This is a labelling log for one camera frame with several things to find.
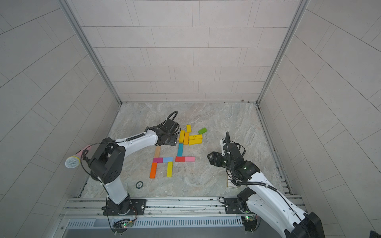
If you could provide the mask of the light blue block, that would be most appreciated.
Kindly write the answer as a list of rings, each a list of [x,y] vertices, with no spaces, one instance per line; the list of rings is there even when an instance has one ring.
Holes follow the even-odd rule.
[[[163,163],[173,162],[173,157],[164,157]]]

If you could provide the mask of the pink block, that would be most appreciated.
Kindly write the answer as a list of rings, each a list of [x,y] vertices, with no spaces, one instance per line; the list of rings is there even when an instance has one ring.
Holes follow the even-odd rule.
[[[186,161],[186,162],[195,162],[195,157],[186,156],[186,157],[185,157],[185,161]]]

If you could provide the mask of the natural wood block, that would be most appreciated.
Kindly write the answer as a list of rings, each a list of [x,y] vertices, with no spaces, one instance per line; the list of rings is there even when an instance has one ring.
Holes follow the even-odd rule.
[[[155,148],[154,158],[160,158],[160,151],[161,151],[161,147],[157,146]]]

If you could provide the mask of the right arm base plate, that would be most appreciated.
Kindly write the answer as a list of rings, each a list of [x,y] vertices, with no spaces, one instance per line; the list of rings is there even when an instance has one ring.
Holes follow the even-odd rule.
[[[248,211],[241,206],[237,197],[222,197],[220,198],[220,202],[224,204],[226,214],[248,213]]]

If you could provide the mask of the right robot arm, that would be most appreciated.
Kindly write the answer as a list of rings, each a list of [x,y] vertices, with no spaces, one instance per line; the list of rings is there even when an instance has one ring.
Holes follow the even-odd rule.
[[[276,189],[253,162],[245,160],[243,146],[226,133],[221,139],[221,152],[207,158],[211,165],[225,168],[236,186],[244,186],[237,204],[244,213],[252,212],[266,221],[283,238],[323,238],[320,218],[299,208]]]

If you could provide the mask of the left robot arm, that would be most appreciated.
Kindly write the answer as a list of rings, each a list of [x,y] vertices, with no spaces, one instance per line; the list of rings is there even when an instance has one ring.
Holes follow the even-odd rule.
[[[177,114],[177,111],[172,112],[164,122],[147,127],[138,135],[117,140],[108,137],[102,140],[90,158],[87,156],[90,147],[82,151],[80,160],[87,163],[91,177],[103,184],[116,206],[128,204],[130,200],[120,179],[124,159],[149,146],[175,146],[181,130],[180,125],[175,122]]]

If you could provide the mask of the green block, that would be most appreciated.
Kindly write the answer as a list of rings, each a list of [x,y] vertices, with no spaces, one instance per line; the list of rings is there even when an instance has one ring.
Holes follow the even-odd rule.
[[[206,128],[202,128],[201,130],[198,131],[199,134],[204,134],[207,132]]]

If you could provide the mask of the red block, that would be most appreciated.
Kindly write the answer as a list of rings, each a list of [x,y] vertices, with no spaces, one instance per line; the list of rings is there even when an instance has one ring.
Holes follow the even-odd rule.
[[[177,157],[175,158],[175,161],[176,161],[176,162],[185,162],[185,161],[186,161],[186,158],[185,158],[185,157],[179,157],[179,156],[177,156]]]

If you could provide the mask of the teal block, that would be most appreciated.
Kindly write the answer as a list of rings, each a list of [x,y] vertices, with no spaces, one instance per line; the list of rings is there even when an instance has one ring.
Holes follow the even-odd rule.
[[[184,148],[184,144],[183,143],[179,143],[178,144],[177,157],[182,157],[183,156],[183,148]]]

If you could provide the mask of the amber orange block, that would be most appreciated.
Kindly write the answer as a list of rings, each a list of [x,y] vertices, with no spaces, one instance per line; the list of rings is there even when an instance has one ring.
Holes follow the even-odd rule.
[[[188,145],[189,144],[189,135],[190,135],[189,132],[185,133],[185,135],[184,135],[184,142],[183,142],[184,145]]]

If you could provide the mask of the magenta block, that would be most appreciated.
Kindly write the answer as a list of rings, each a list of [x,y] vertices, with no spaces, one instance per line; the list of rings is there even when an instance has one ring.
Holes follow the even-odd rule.
[[[163,163],[163,158],[153,158],[154,163]]]

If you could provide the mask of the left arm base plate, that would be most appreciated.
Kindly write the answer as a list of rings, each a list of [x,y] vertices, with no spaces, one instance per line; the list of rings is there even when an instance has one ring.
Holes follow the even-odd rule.
[[[146,199],[130,199],[123,201],[118,205],[115,204],[110,198],[108,198],[106,205],[102,207],[102,210],[104,216],[139,216],[144,214],[146,204]]]

